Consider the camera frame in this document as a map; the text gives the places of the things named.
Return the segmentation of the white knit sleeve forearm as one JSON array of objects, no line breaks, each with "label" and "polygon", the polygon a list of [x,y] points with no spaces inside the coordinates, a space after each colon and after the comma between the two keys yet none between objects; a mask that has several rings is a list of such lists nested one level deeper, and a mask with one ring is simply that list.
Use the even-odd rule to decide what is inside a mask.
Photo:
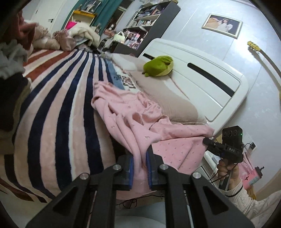
[{"label": "white knit sleeve forearm", "polygon": [[252,199],[240,181],[231,190],[223,191],[230,202],[232,202],[253,224],[255,227],[262,227],[268,221],[280,202],[281,192],[276,191],[269,197],[257,201]]}]

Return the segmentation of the right hand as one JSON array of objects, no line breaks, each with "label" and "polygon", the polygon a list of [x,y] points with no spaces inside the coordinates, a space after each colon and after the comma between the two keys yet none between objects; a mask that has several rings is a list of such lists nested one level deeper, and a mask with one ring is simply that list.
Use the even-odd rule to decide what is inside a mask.
[{"label": "right hand", "polygon": [[240,183],[239,166],[230,164],[227,159],[221,159],[217,165],[218,179],[224,181],[227,179],[228,186],[224,190],[232,190]]}]

